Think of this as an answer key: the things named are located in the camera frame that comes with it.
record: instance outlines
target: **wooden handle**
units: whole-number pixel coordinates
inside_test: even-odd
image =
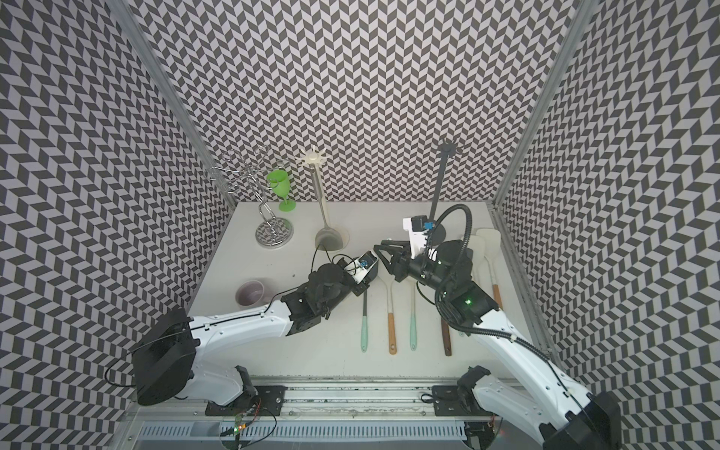
[[[397,353],[397,344],[395,343],[395,316],[391,312],[387,313],[387,332],[390,337],[390,354]]]
[[[440,319],[440,325],[443,331],[443,348],[445,348],[445,356],[452,356],[452,345],[450,344],[450,327],[445,320]]]
[[[495,298],[495,303],[497,303],[500,309],[502,309],[503,299],[500,298],[500,286],[496,284],[492,286],[492,296]]]

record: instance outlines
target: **mint green handle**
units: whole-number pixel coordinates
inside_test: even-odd
[[[367,316],[362,316],[362,331],[360,332],[360,349],[367,351]]]
[[[410,316],[410,350],[418,347],[418,329],[415,326],[415,315]]]

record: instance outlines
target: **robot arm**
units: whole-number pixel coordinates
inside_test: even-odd
[[[351,292],[365,292],[377,275],[377,258],[367,252],[349,263],[324,264],[307,282],[279,301],[250,310],[188,318],[181,308],[161,316],[132,352],[140,405],[181,395],[217,405],[249,406],[256,392],[241,366],[213,363],[212,353],[263,338],[290,336],[329,318]]]
[[[432,229],[452,210],[464,210],[463,240],[440,244],[434,251]],[[432,223],[425,216],[404,219],[408,241],[384,240],[374,250],[395,280],[411,276],[436,291],[439,315],[452,327],[471,334],[495,355],[530,396],[513,389],[481,366],[459,381],[458,393],[468,412],[478,407],[496,413],[533,437],[545,449],[619,449],[620,409],[607,392],[594,395],[569,377],[525,339],[498,304],[471,277],[472,227],[464,205],[451,207]]]

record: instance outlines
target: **black mounting plate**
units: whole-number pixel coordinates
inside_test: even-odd
[[[280,415],[282,404],[285,401],[285,386],[255,386],[258,390],[258,396],[260,397],[260,408],[266,408],[275,417]],[[208,417],[228,417],[237,415],[247,411],[247,407],[235,407],[233,405],[220,406],[213,402],[208,402],[205,408],[205,415]],[[270,416],[268,411],[260,410],[258,415]]]
[[[483,410],[477,405],[473,405],[468,411],[460,402],[457,394],[457,385],[448,384],[446,386],[433,386],[433,408],[435,408],[435,416],[437,417],[453,417],[456,415],[471,416],[490,416],[492,413]]]

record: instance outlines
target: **black cable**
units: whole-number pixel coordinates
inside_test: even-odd
[[[508,339],[509,341],[517,343],[519,346],[526,348],[527,350],[532,352],[535,356],[537,356],[538,358],[542,359],[545,362],[550,360],[550,358],[546,354],[544,354],[537,347],[535,347],[533,344],[529,343],[525,339],[518,338],[516,336],[516,338],[513,340],[512,337],[514,335],[507,331],[498,331],[498,330],[492,330],[489,328],[465,327],[462,325],[457,325],[454,320],[445,316],[442,313],[441,309],[437,305],[437,300],[436,300],[435,306],[438,309],[438,314],[440,315],[440,317],[447,322],[447,324],[450,328],[453,328],[454,330],[462,331],[463,333],[468,333],[468,334],[482,334],[484,336],[492,336],[494,338],[505,338],[505,339]]]
[[[575,396],[567,389],[567,386],[565,386],[565,383],[562,382],[562,380],[558,376],[557,372],[555,372],[555,369],[553,368],[550,360],[545,361],[545,362],[547,363],[547,366],[550,368],[550,370],[552,370],[552,374],[555,376],[555,378],[557,378],[557,382],[560,383],[560,386],[562,386],[562,389],[564,389],[565,392],[567,392],[567,394],[570,395],[570,398],[572,398],[572,400],[580,408],[580,410],[584,412],[585,417],[587,417],[588,420],[590,421],[590,425],[593,426],[593,430],[599,435],[600,431],[598,431],[597,427],[595,427],[595,422],[593,422],[593,419],[590,417],[590,415],[585,410],[585,408],[580,404],[580,402],[577,401],[577,398],[575,398]]]
[[[337,258],[338,256],[345,256],[347,259],[350,260],[350,262],[355,261],[355,258],[352,258],[349,255],[346,255],[344,253],[336,253],[335,255],[333,255],[333,260],[331,261],[333,264],[335,264],[335,258]]]
[[[222,320],[219,320],[219,321],[217,321],[217,322],[213,322],[213,323],[211,323],[210,325],[219,325],[219,324],[221,324],[221,323],[232,322],[233,320],[237,320],[237,319],[254,318],[254,317],[257,317],[257,316],[259,316],[259,315],[260,315],[260,313],[257,312],[257,313],[255,313],[255,314],[244,315],[244,316],[241,317],[241,318],[222,319]],[[197,330],[197,329],[203,328],[203,327],[204,327],[204,325],[201,326],[201,327],[192,328],[191,330]]]
[[[351,257],[351,256],[349,256],[349,255],[346,255],[346,254],[344,254],[344,253],[337,253],[336,255],[333,255],[333,260],[331,261],[331,263],[336,264],[335,258],[337,258],[338,256],[345,256],[347,259],[350,260],[351,263],[354,263],[354,262],[355,262],[355,258],[353,258],[353,257]],[[357,273],[357,271],[358,271],[358,265],[357,265],[357,264],[354,264],[354,265],[353,265],[353,275],[355,275],[355,273]]]
[[[252,442],[250,442],[248,445],[242,446],[242,447],[241,447],[242,449],[247,449],[247,448],[248,448],[249,446],[251,446],[251,445],[254,445],[254,444],[257,444],[258,442],[264,441],[265,439],[267,439],[267,438],[269,438],[270,436],[272,436],[272,433],[274,433],[274,432],[275,432],[275,429],[277,428],[277,417],[275,417],[275,414],[273,414],[272,411],[270,411],[268,408],[260,408],[260,409],[267,411],[267,412],[272,416],[272,418],[275,420],[275,425],[272,427],[272,430],[270,430],[270,433],[267,433],[265,436],[261,437],[261,438],[258,439],[257,441],[252,441]]]
[[[319,243],[317,247],[315,247],[315,252],[312,254],[312,263],[310,263],[310,273],[312,273],[313,270],[315,270],[315,255],[318,254],[318,250],[320,250],[320,246],[322,243]],[[330,254],[328,253],[328,249],[323,246],[323,250],[325,251],[325,254],[328,255],[328,261],[330,263],[333,263],[333,259],[330,257]]]
[[[435,306],[435,302],[433,302],[432,300],[428,299],[428,298],[425,296],[425,294],[423,294],[423,291],[420,290],[420,282],[415,282],[415,288],[418,290],[418,292],[420,292],[420,295],[422,296],[422,298],[425,299],[425,301],[426,301],[427,303],[430,303],[431,305]]]
[[[428,394],[427,392],[423,392],[422,394],[420,394],[420,401],[423,402],[423,403],[427,403],[427,404],[430,405],[430,404],[432,404],[432,403],[435,403],[436,400],[442,400],[442,401],[444,401],[444,402],[455,402],[455,401],[457,401],[456,399],[440,397],[440,396],[438,396],[438,395]]]
[[[470,242],[470,234],[472,233],[472,212],[470,212],[470,208],[468,208],[464,204],[454,204],[447,210],[443,211],[442,214],[440,214],[440,217],[438,217],[437,221],[435,221],[435,225],[433,226],[432,230],[430,230],[430,233],[428,234],[428,242],[425,246],[425,252],[424,256],[425,259],[423,260],[423,272],[425,271],[425,263],[429,261],[430,259],[430,248],[433,245],[433,235],[435,234],[435,230],[438,229],[438,226],[445,220],[445,217],[448,217],[448,215],[457,210],[463,210],[465,213],[465,232],[462,236],[462,244],[460,245],[460,251],[457,254],[457,259],[452,265],[453,270],[449,271],[447,275],[445,276],[445,279],[440,282],[440,287],[442,287],[448,279],[450,279],[450,275],[452,272],[457,269],[457,264],[462,259],[463,255],[465,254],[465,249],[467,248],[468,243]]]
[[[171,337],[173,337],[173,336],[177,336],[178,334],[187,333],[188,331],[192,331],[192,330],[194,330],[194,329],[196,329],[196,328],[191,328],[190,330],[185,329],[185,330],[182,330],[182,331],[178,331],[177,333],[168,334],[167,336],[161,336],[161,337],[159,337],[159,338],[157,338],[157,339],[153,339],[152,341],[150,341],[150,342],[148,342],[148,343],[144,343],[143,345],[141,345],[141,346],[139,346],[139,347],[137,347],[137,348],[132,348],[132,349],[126,351],[121,357],[115,358],[115,360],[114,360],[108,367],[105,368],[105,373],[104,373],[104,375],[103,375],[102,377],[105,379],[105,381],[106,381],[108,384],[111,384],[112,386],[115,386],[115,387],[135,387],[134,384],[117,384],[117,383],[111,382],[109,379],[107,379],[107,375],[108,375],[108,373],[110,373],[110,369],[112,369],[112,367],[113,367],[115,364],[117,364],[118,362],[120,362],[120,361],[122,361],[123,359],[127,358],[127,355],[133,354],[133,353],[135,353],[136,351],[140,350],[140,349],[143,348],[143,347],[147,347],[147,346],[149,346],[149,345],[151,345],[151,344],[154,344],[154,343],[157,342],[157,341],[162,341],[163,339],[167,339],[167,338],[171,338]]]
[[[277,294],[273,295],[272,298],[270,299],[270,303],[268,303],[268,307],[265,308],[265,310],[263,311],[263,314],[267,314],[267,312],[270,311],[270,307],[272,306],[272,302],[275,301],[275,297],[277,297],[280,294],[284,294],[285,292],[294,291],[297,288],[299,288],[300,286],[302,286],[302,284],[299,286],[296,286],[296,287],[291,287],[290,289],[284,290],[283,292],[278,292]]]

